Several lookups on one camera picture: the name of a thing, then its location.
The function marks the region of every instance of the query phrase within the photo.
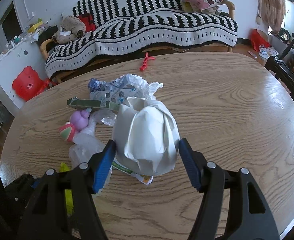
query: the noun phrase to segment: red plastic bag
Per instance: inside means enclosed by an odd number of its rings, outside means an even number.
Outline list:
[[[94,24],[93,16],[90,13],[83,13],[79,15],[77,18],[79,18],[85,24],[85,32],[96,30],[96,25]]]
[[[252,30],[250,34],[250,40],[252,47],[255,49],[255,51],[259,52],[262,46],[268,48],[270,47],[270,44],[257,31],[257,29]]]

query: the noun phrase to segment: screw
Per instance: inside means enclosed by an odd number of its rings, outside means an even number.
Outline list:
[[[216,164],[213,163],[213,162],[208,162],[208,163],[207,163],[207,167],[208,167],[208,168],[211,168],[211,169],[214,169],[214,168],[216,167]]]
[[[249,171],[248,171],[248,169],[246,169],[246,168],[241,168],[241,172],[242,172],[243,174],[249,174]]]
[[[79,168],[82,169],[82,170],[85,170],[88,168],[88,163],[81,163],[79,164]]]
[[[48,169],[47,171],[46,171],[46,174],[48,175],[48,176],[50,176],[50,175],[53,175],[54,174],[54,170],[53,169]]]

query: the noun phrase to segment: pink pillow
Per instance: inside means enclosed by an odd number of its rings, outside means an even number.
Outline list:
[[[219,5],[223,0],[184,0],[196,6],[200,10],[206,10]]]

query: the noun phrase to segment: pink plush toy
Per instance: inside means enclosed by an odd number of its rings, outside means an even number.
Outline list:
[[[87,108],[86,110],[77,110],[74,113],[72,113],[69,122],[67,122],[64,126],[58,129],[60,135],[66,141],[72,142],[74,135],[76,133],[79,133],[82,129],[88,126],[90,112],[91,108]]]
[[[79,132],[88,125],[89,113],[91,112],[91,108],[87,108],[82,111],[75,111],[70,116],[70,123],[75,127],[75,129]]]

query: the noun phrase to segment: blue gripper pad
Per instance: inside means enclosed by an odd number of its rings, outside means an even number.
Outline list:
[[[93,183],[94,194],[97,194],[98,191],[102,189],[105,184],[111,164],[116,154],[115,142],[112,140],[109,140],[102,154],[103,154],[103,158],[94,171],[94,183]]]
[[[191,185],[196,188],[197,191],[201,189],[200,183],[200,171],[196,166],[196,163],[192,159],[193,150],[191,149],[189,143],[186,138],[182,138],[179,141],[179,154],[183,160],[183,164],[185,166],[186,172],[188,174]]]

